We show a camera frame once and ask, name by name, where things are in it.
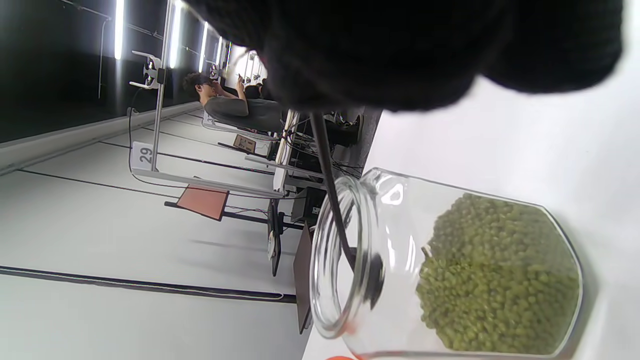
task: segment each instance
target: white floor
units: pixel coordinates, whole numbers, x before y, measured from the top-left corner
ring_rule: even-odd
[[[197,141],[161,135],[160,152],[266,169],[245,161],[244,154],[207,144],[232,143],[234,135],[195,126],[200,119],[188,115],[176,119],[188,124],[165,120],[161,129]],[[151,142],[152,135],[144,129],[132,134],[144,142]],[[105,141],[129,145],[127,135]],[[292,262],[300,231],[290,229],[282,236],[280,268],[273,277],[266,225],[233,218],[216,222],[164,206],[167,200],[176,201],[181,190],[135,180],[128,155],[126,148],[96,143],[25,169],[39,174],[16,171],[1,176],[0,265],[295,293]],[[157,167],[246,186],[269,188],[272,183],[268,175],[167,156],[159,157]],[[281,202],[280,210],[290,212],[291,203]],[[267,204],[264,199],[228,200],[229,206],[250,209],[266,209]],[[0,275],[0,288],[0,359],[298,360],[308,337],[298,334],[294,304],[9,275]]]
[[[195,119],[183,115],[181,119]],[[174,121],[161,129],[215,143],[228,134]],[[149,142],[153,132],[133,138]],[[106,140],[128,145],[128,136]],[[203,160],[266,168],[244,155],[161,135],[159,150]],[[96,143],[26,170],[169,196],[181,190],[135,180],[128,149]],[[246,186],[271,186],[271,176],[160,156],[158,168]],[[175,199],[55,179],[25,172],[0,177],[0,264],[55,272],[219,288],[294,293],[293,254],[300,232],[282,236],[283,256],[272,277],[266,226],[232,218],[222,222],[163,206]],[[288,212],[292,201],[283,201]],[[228,205],[266,209],[267,200],[230,197]],[[260,213],[248,213],[262,216]]]
[[[296,307],[0,275],[7,360],[299,360]]]

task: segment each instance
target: man's hand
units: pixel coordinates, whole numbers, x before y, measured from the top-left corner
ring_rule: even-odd
[[[211,82],[211,87],[216,92],[216,94],[218,94],[218,95],[224,95],[225,94],[225,91],[224,91],[224,89],[222,89],[222,86],[220,85],[219,82],[212,81]]]
[[[240,94],[241,92],[244,92],[243,79],[242,79],[242,76],[240,76],[240,74],[238,74],[238,80],[236,81],[236,90],[238,91],[238,94]]]

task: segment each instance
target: black hair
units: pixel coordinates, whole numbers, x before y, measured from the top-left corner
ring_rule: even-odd
[[[184,80],[182,81],[182,87],[190,97],[199,99],[200,95],[196,90],[196,85],[202,85],[207,82],[208,78],[205,74],[201,72],[192,72],[184,77]]]
[[[260,90],[257,85],[248,85],[244,88],[244,95],[247,99],[260,99]]]

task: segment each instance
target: green bean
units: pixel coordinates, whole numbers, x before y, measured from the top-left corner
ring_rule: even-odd
[[[465,194],[423,248],[421,320],[452,350],[547,355],[577,307],[578,268],[539,208]]]

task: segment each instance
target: gray t-shirt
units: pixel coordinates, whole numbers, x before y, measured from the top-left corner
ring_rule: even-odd
[[[229,99],[218,96],[207,101],[204,110],[222,124],[248,127],[258,131],[279,133],[283,129],[282,107],[275,101],[264,99]]]

